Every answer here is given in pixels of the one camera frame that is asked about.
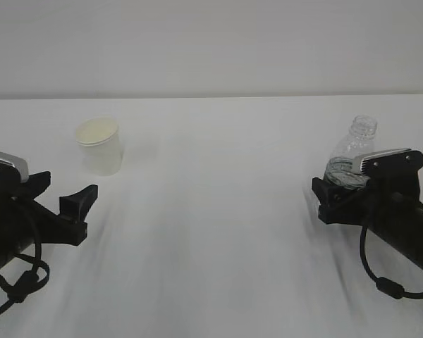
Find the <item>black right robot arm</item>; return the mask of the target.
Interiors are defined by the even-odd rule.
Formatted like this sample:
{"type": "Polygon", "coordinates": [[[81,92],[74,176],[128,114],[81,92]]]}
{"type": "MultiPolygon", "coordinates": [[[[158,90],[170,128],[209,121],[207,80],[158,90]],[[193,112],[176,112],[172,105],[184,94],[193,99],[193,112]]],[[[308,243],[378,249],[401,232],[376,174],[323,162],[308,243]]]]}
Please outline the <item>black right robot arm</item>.
{"type": "Polygon", "coordinates": [[[417,175],[370,179],[360,189],[346,189],[312,179],[325,224],[366,225],[376,236],[423,270],[423,203],[417,175]]]}

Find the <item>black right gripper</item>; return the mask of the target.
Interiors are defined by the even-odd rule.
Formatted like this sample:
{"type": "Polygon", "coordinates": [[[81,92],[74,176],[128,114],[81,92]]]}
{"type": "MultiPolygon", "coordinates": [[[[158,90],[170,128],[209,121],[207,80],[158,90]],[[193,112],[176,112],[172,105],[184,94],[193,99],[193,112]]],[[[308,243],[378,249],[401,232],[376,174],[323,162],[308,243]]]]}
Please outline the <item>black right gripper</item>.
{"type": "Polygon", "coordinates": [[[329,224],[366,226],[372,232],[419,229],[419,178],[416,175],[370,179],[359,190],[312,179],[318,217],[329,224]]]}

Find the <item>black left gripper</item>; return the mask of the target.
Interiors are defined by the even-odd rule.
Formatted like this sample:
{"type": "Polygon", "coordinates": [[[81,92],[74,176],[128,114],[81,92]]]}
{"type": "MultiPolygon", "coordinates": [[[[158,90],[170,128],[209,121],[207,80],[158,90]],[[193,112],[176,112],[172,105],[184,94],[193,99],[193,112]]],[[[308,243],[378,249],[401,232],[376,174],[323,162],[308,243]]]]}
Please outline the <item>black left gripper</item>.
{"type": "MultiPolygon", "coordinates": [[[[51,185],[51,173],[29,176],[19,187],[19,196],[35,199],[51,185]]],[[[91,184],[75,194],[59,198],[59,214],[34,200],[0,196],[0,269],[37,239],[43,244],[78,246],[87,236],[85,219],[98,197],[91,184]]]]}

